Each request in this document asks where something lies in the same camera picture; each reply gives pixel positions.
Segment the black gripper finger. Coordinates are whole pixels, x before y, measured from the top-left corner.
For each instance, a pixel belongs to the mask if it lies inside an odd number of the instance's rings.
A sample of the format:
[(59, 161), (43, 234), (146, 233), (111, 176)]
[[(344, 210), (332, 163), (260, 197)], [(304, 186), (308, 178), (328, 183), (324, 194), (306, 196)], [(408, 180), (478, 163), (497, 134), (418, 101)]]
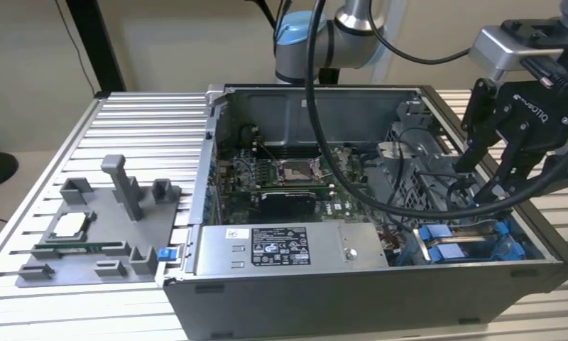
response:
[(486, 154), (488, 147), (497, 141), (498, 137), (485, 123), (493, 114), (496, 105), (497, 86), (488, 78), (474, 81), (472, 95), (461, 120), (461, 130), (465, 132), (465, 151), (456, 162), (456, 172), (472, 172), (474, 166)]
[(476, 202), (493, 202), (518, 193), (526, 178), (544, 157), (544, 152), (526, 152), (518, 143), (508, 143), (490, 180), (473, 197)]

